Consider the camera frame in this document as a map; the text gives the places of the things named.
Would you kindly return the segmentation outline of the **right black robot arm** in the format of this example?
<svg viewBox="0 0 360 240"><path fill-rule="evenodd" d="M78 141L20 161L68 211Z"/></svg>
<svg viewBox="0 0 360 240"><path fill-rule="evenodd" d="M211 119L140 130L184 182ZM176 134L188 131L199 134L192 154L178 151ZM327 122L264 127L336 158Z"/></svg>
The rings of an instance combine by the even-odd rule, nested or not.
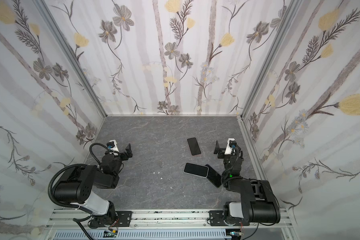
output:
<svg viewBox="0 0 360 240"><path fill-rule="evenodd" d="M228 139L225 148L221 148L216 142L214 154L218 159L222 159L224 164L224 171L218 175L219 183L227 191L239 194L240 201L226 202L220 214L221 219L211 216L211 225L278 224L281 220L281 210L270 183L241 176L244 152L236 140Z"/></svg>

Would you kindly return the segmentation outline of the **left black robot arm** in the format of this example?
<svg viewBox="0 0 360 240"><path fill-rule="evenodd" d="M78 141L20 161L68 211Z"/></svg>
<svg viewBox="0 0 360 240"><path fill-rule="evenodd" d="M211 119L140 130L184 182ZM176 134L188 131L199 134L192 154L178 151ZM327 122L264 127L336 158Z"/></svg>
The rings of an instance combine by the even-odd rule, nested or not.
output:
<svg viewBox="0 0 360 240"><path fill-rule="evenodd" d="M81 229L86 221L88 227L129 227L131 211L116 211L114 203L97 195L93 188L115 189L120 180L124 162L133 157L131 145L119 151L115 140L101 145L105 154L96 165L72 164L59 170L50 180L48 196L57 206L83 211L84 219L74 219Z"/></svg>

